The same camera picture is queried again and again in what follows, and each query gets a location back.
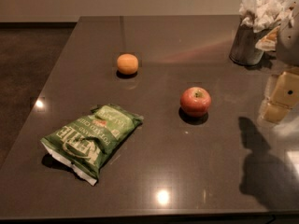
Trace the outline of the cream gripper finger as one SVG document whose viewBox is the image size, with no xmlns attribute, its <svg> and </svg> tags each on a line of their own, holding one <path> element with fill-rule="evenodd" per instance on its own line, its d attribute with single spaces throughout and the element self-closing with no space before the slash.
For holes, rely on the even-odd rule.
<svg viewBox="0 0 299 224">
<path fill-rule="evenodd" d="M 299 67 L 268 78 L 260 108 L 261 119 L 278 124 L 299 104 Z"/>
</svg>

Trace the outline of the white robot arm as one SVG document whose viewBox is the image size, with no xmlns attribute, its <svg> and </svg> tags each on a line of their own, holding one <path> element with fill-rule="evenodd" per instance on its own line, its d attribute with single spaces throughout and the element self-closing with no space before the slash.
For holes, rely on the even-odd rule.
<svg viewBox="0 0 299 224">
<path fill-rule="evenodd" d="M 292 21 L 278 28 L 277 60 L 287 65 L 279 75 L 268 78 L 260 119 L 279 124 L 299 104 L 299 4 L 292 10 Z"/>
</svg>

